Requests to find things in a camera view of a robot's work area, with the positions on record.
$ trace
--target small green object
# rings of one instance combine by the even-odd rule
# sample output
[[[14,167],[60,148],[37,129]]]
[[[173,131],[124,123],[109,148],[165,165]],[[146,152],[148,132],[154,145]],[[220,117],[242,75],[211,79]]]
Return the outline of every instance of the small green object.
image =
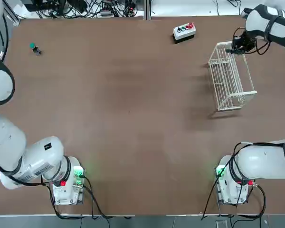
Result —
[[[34,47],[36,47],[35,43],[30,43],[30,48],[33,49]]]
[[[220,176],[224,176],[224,169],[217,168],[217,175],[221,174]]]

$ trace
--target black cable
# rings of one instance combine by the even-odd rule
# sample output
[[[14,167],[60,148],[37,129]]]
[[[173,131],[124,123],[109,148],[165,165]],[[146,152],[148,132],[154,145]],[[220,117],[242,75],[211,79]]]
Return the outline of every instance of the black cable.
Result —
[[[106,221],[108,222],[108,224],[109,224],[109,228],[110,228],[110,227],[111,227],[111,226],[110,226],[110,221],[109,221],[108,219],[106,219]]]
[[[238,201],[239,201],[239,198],[241,197],[242,189],[243,189],[243,179],[241,181],[241,189],[239,190],[239,195],[238,195],[238,198],[237,198],[236,207],[238,207]]]
[[[260,53],[260,49],[257,48],[257,42],[256,42],[256,51],[257,51],[257,53],[258,53],[260,56],[264,55],[264,54],[268,51],[268,49],[269,49],[269,47],[270,47],[270,44],[271,44],[270,41],[267,42],[267,43],[265,44],[265,45],[267,45],[266,50],[265,50],[264,52]]]
[[[3,22],[4,22],[4,26],[5,26],[5,35],[6,35],[5,49],[4,49],[3,56],[2,56],[2,62],[3,62],[5,60],[5,56],[6,56],[6,53],[8,51],[9,39],[10,38],[9,38],[8,25],[7,25],[7,22],[6,22],[4,14],[2,15],[2,17],[3,17]]]
[[[207,207],[208,207],[208,204],[209,204],[209,200],[210,200],[211,194],[212,194],[213,189],[214,189],[215,185],[217,184],[219,178],[221,177],[223,171],[224,171],[224,170],[226,169],[226,167],[229,165],[229,163],[231,162],[232,158],[235,157],[235,156],[240,152],[241,149],[239,149],[238,152],[235,153],[236,148],[237,148],[240,144],[242,144],[242,143],[239,142],[239,143],[236,144],[236,146],[234,147],[234,150],[233,150],[233,155],[231,156],[231,158],[229,159],[229,161],[226,163],[225,167],[221,170],[221,172],[218,174],[217,178],[215,179],[214,184],[212,185],[210,194],[209,194],[208,199],[207,199],[207,203],[206,203],[206,206],[205,206],[205,209],[204,209],[204,212],[203,212],[203,216],[202,216],[202,218],[201,218],[200,220],[203,220],[203,219],[205,218],[205,214],[206,214],[206,210],[207,210]]]
[[[80,219],[81,219],[81,221],[80,221],[80,228],[81,228],[81,225],[82,225],[82,217],[81,217]]]
[[[0,38],[1,38],[1,42],[2,42],[2,47],[5,49],[4,39],[3,39],[3,35],[2,35],[1,30],[0,30]]]
[[[262,187],[260,185],[257,185],[256,187],[258,189],[260,189],[260,191],[263,194],[263,208],[262,208],[262,211],[258,215],[255,215],[255,216],[251,216],[251,215],[239,215],[239,216],[247,218],[247,219],[250,219],[250,218],[251,219],[257,219],[257,218],[260,218],[260,217],[263,216],[263,214],[265,212],[265,209],[266,209],[266,194],[265,194],[264,190],[262,189]]]
[[[92,192],[86,185],[84,185],[84,188],[85,188],[85,189],[87,190],[87,192],[91,195],[92,200],[94,200],[94,202],[95,202],[95,204],[96,204],[96,206],[97,206],[97,209],[98,209],[100,215],[101,215],[103,218],[105,218],[105,219],[111,219],[111,218],[113,218],[113,216],[106,216],[106,215],[101,211],[101,209],[100,209],[100,207],[99,207],[99,204],[98,204],[98,202],[97,202],[97,200],[96,200],[96,198],[95,198],[93,192]]]
[[[241,0],[227,0],[231,5],[233,5],[235,8],[238,7],[238,3],[239,3],[239,8],[238,8],[238,14],[241,15],[241,5],[242,5],[242,1]]]
[[[260,219],[260,228],[262,228],[262,218],[260,217],[259,219]],[[229,220],[230,220],[231,228],[234,228],[234,225],[235,225],[237,222],[242,222],[242,221],[251,222],[251,221],[255,221],[256,218],[254,218],[254,219],[239,219],[239,220],[235,221],[233,224],[232,224],[231,218],[229,218]]]
[[[218,13],[218,15],[220,16],[220,14],[219,14],[219,4],[218,4],[218,0],[215,0],[215,2],[217,3],[217,13]]]

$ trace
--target cable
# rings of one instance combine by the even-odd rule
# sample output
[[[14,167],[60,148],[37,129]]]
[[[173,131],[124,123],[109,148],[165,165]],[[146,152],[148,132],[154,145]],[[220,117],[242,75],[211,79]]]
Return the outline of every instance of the cable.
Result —
[[[212,185],[210,194],[209,194],[209,196],[208,196],[207,203],[206,203],[206,206],[205,206],[205,209],[204,209],[203,216],[202,216],[201,220],[203,220],[203,219],[205,218],[205,214],[206,214],[206,210],[207,210],[207,207],[208,207],[208,204],[209,204],[209,200],[210,200],[211,194],[212,194],[213,189],[214,189],[215,185],[217,184],[219,178],[221,177],[223,171],[224,171],[224,170],[226,169],[226,167],[229,165],[229,163],[231,162],[232,158],[235,157],[235,156],[240,152],[241,149],[238,150],[238,152],[235,153],[236,148],[237,148],[240,144],[242,144],[242,143],[239,142],[239,143],[236,144],[236,146],[234,147],[234,150],[233,150],[233,155],[231,156],[231,158],[229,159],[229,161],[226,163],[225,167],[221,170],[221,172],[218,174],[217,178],[215,179],[214,184]]]
[[[105,219],[111,219],[111,218],[113,218],[113,216],[106,216],[106,215],[101,211],[101,209],[100,209],[100,207],[99,207],[99,204],[98,204],[98,202],[97,202],[97,200],[96,200],[96,198],[95,198],[93,192],[92,192],[87,186],[85,186],[85,185],[84,185],[84,188],[85,188],[85,189],[87,190],[87,192],[91,195],[92,200],[95,202],[95,204],[96,204],[96,206],[97,206],[97,209],[98,209],[100,215],[101,215],[103,218],[105,218]]]
[[[266,50],[265,50],[264,52],[260,53],[260,50],[261,50],[261,49],[258,49],[258,48],[257,48],[257,42],[256,42],[256,51],[257,51],[257,53],[258,53],[260,56],[264,55],[264,54],[268,51],[268,49],[269,49],[269,47],[270,47],[270,44],[271,44],[270,41],[267,42],[267,43],[264,45],[264,46],[267,45]]]
[[[110,228],[110,221],[109,221],[108,219],[106,219],[106,221],[108,222],[108,224],[109,224],[109,228]]]
[[[219,14],[219,4],[218,4],[218,0],[215,0],[215,2],[217,3],[217,13],[218,13],[218,15],[220,16],[220,14]]]
[[[262,228],[262,218],[260,217],[260,228]],[[231,224],[231,228],[234,228],[234,225],[237,223],[237,222],[242,222],[242,221],[246,221],[246,222],[251,222],[251,221],[255,221],[256,218],[254,219],[240,219],[240,220],[237,220],[235,221],[233,224],[232,224],[232,220],[231,220],[231,217],[229,217],[229,220],[230,220],[230,224]]]
[[[4,14],[2,15],[2,17],[3,17],[3,22],[4,22],[4,26],[5,26],[5,33],[6,33],[5,49],[4,49],[3,56],[2,56],[2,62],[3,62],[5,60],[5,56],[6,56],[6,53],[8,51],[8,47],[9,47],[9,30],[8,30],[8,25],[6,23],[6,19],[5,19]]]
[[[1,42],[2,42],[2,47],[5,49],[4,40],[3,40],[3,35],[2,35],[1,30],[0,30],[0,38],[1,38]]]
[[[239,190],[239,195],[238,195],[238,198],[237,198],[236,207],[238,207],[238,201],[239,201],[239,198],[241,197],[242,189],[243,189],[243,179],[242,179],[242,181],[241,181],[241,189]]]
[[[239,9],[238,9],[238,14],[241,15],[241,5],[242,5],[242,1],[241,0],[227,0],[231,5],[233,5],[235,8],[238,7],[238,3],[239,3]]]
[[[82,215],[81,215],[82,216]],[[82,225],[82,217],[80,218],[81,219],[81,221],[80,221],[80,228],[81,228],[81,225]]]

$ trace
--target label sticker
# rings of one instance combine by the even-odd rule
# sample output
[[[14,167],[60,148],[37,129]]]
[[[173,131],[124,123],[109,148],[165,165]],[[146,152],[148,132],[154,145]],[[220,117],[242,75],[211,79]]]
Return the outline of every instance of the label sticker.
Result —
[[[46,172],[46,171],[48,171],[48,170],[50,170],[52,168],[53,168],[53,166],[50,165],[49,163],[44,163],[43,165],[41,165],[38,169],[36,169],[34,171],[34,174],[36,176],[39,176],[39,175],[43,174],[44,172]]]

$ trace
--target green button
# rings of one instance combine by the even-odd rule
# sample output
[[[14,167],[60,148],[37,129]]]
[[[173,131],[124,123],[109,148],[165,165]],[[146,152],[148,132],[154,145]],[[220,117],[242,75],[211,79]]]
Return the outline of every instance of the green button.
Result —
[[[30,48],[33,49],[34,47],[36,47],[35,43],[30,43]]]

